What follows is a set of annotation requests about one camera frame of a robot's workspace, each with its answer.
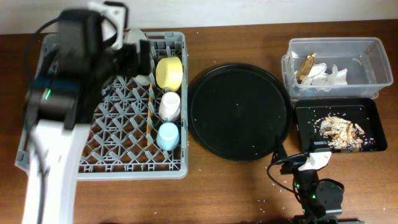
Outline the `food scraps pile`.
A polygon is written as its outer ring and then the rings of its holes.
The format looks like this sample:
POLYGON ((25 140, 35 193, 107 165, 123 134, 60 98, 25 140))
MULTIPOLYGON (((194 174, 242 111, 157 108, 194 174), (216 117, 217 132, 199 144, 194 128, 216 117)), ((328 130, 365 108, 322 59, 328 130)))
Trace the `food scraps pile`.
POLYGON ((308 122, 316 136, 325 140, 333 152, 363 152, 376 140, 358 123, 346 119, 346 113, 329 113, 326 117, 308 122))

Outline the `yellow bowl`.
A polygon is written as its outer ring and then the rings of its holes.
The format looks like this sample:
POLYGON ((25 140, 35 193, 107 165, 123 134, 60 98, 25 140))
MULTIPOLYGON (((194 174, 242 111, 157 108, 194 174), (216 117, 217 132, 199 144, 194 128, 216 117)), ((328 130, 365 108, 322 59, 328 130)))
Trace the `yellow bowl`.
POLYGON ((156 66, 155 79, 160 88, 177 91, 183 79, 181 60, 178 57, 162 58, 156 66))

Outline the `pink plastic cup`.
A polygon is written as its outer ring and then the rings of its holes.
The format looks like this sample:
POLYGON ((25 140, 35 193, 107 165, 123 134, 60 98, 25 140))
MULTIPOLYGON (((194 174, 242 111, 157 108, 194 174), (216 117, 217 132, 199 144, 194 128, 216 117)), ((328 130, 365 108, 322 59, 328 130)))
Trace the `pink plastic cup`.
POLYGON ((180 116, 180 110, 180 96, 173 91, 168 91, 164 93, 159 105, 160 118, 167 121, 175 121, 180 116))

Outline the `black rectangular waste tray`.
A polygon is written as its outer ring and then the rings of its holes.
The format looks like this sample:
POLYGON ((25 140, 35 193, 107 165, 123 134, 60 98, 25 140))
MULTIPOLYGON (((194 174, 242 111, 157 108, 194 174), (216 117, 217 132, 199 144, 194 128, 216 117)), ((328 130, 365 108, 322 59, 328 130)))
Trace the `black rectangular waste tray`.
POLYGON ((326 141, 319 133, 321 121, 328 115, 347 119, 364 130, 362 151, 384 151, 387 140, 375 102, 370 98, 335 98, 300 100, 294 109, 302 149, 307 151, 313 141, 326 141))

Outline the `grey plastic dishwasher rack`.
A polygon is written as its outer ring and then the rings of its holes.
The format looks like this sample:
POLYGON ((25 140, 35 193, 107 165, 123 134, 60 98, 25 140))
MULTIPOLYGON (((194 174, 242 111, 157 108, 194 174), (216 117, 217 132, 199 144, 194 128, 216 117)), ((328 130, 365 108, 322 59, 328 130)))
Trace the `grey plastic dishwasher rack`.
POLYGON ((171 151, 158 147, 156 136, 163 120, 158 109, 165 90, 151 84, 142 86, 133 79, 117 77, 103 90, 106 98, 95 110, 87 143, 82 152, 79 181, 182 179, 188 174, 188 52, 181 32, 146 32, 150 42, 152 66, 165 57, 178 57, 183 80, 178 90, 181 112, 175 124, 180 135, 171 151), (147 147, 146 124, 149 93, 152 112, 149 120, 151 145, 147 147))

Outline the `wooden chopstick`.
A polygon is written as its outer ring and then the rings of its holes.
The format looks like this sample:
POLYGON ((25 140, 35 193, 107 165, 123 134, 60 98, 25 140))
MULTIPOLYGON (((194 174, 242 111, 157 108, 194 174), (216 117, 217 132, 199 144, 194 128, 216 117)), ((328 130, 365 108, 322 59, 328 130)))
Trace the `wooden chopstick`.
POLYGON ((151 110, 150 110, 150 108, 149 108, 149 105, 152 103, 152 97, 151 97, 151 95, 150 95, 150 93, 149 93, 149 101, 148 101, 148 112, 147 112, 147 124, 146 124, 146 138, 147 138, 147 147, 149 147, 150 145, 151 145, 151 142, 150 142, 150 140, 149 140, 149 136, 150 136, 150 133, 151 133, 151 128, 150 128, 150 124, 149 124, 149 120, 151 119, 151 116, 152 116, 152 112, 151 112, 151 110))

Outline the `crumpled white plastic waste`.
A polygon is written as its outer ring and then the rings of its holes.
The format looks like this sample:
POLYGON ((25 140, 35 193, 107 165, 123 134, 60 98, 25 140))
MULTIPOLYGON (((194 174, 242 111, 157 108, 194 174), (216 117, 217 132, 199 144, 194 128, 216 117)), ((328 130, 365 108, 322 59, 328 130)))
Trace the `crumpled white plastic waste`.
POLYGON ((346 74, 348 72, 347 68, 338 70, 338 67, 333 65, 331 73, 327 73, 326 69, 326 63, 318 63, 313 65, 310 73, 300 84, 300 91, 306 91, 310 85, 321 86, 321 88, 316 88, 317 91, 330 91, 331 88, 328 88, 328 86, 348 84, 346 81, 346 74))

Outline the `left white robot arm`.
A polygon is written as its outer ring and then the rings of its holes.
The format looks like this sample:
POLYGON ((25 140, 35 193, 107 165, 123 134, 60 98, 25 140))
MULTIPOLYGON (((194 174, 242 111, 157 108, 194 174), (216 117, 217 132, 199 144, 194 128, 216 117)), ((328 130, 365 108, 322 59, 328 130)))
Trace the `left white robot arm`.
POLYGON ((122 2, 89 2, 53 20, 57 33, 50 36, 36 75, 28 77, 25 97, 24 223, 73 221, 78 164, 104 89, 116 77, 152 73, 149 41, 124 41, 128 14, 122 2))

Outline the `light blue plastic cup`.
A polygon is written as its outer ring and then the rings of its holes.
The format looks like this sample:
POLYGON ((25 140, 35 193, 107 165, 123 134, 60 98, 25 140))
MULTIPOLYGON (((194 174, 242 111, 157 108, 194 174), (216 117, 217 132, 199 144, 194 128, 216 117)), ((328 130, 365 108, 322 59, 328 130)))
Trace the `light blue plastic cup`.
POLYGON ((176 124, 166 122, 158 130, 156 143, 160 149, 165 151, 174 150, 178 146, 179 131, 176 124))

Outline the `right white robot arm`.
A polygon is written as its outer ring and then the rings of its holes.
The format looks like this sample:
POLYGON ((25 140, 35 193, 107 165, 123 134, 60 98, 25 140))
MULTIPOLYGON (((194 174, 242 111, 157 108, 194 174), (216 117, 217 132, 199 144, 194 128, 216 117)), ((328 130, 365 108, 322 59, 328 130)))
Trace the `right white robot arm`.
POLYGON ((281 166, 282 175, 293 175, 288 188, 267 175, 279 187, 292 192, 301 204, 303 214, 293 217, 294 223, 338 223, 345 187, 333 179, 320 179, 318 171, 328 165, 332 151, 326 142, 313 142, 306 152, 288 156, 279 137, 275 137, 271 164, 281 166))

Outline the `white round plate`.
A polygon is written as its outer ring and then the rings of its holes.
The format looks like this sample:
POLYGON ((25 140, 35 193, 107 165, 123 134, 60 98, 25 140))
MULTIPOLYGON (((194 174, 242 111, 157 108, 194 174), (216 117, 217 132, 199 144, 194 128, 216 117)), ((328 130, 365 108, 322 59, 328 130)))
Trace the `white round plate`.
MULTIPOLYGON (((125 44, 135 44, 136 45, 136 52, 140 55, 141 54, 141 40, 147 40, 145 34, 138 28, 132 28, 127 32, 124 36, 124 43, 125 44)), ((137 75, 133 78, 133 80, 142 86, 150 85, 150 78, 149 76, 145 75, 137 75)))

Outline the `brown foil wrapper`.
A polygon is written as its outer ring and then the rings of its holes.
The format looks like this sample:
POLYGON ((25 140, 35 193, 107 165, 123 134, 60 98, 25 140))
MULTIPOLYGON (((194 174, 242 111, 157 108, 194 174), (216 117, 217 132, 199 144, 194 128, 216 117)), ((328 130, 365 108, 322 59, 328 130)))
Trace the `brown foil wrapper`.
POLYGON ((301 84, 305 79, 305 77, 308 76, 315 62, 316 58, 314 52, 306 56, 304 63, 302 64, 300 70, 296 74, 296 81, 298 84, 301 84))

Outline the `clear plastic waste bin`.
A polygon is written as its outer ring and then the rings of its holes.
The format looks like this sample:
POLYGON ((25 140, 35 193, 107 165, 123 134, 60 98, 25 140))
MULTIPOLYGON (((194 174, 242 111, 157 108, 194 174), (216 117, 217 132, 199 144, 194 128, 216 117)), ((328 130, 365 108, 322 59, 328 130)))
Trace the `clear plastic waste bin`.
POLYGON ((382 42, 376 37, 298 38, 289 42, 282 57, 285 88, 295 100, 365 97, 375 99, 393 84, 392 70, 382 42), (347 84, 301 85, 296 74, 309 55, 315 65, 326 66, 325 74, 345 71, 347 84))

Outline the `round black tray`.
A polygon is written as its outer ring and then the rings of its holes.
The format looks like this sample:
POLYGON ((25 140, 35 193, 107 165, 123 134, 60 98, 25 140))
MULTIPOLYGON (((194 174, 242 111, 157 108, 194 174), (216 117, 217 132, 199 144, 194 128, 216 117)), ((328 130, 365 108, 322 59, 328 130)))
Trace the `round black tray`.
POLYGON ((254 65, 206 72, 188 89, 188 127, 211 153, 234 161, 271 154, 290 134, 293 109, 283 84, 254 65))

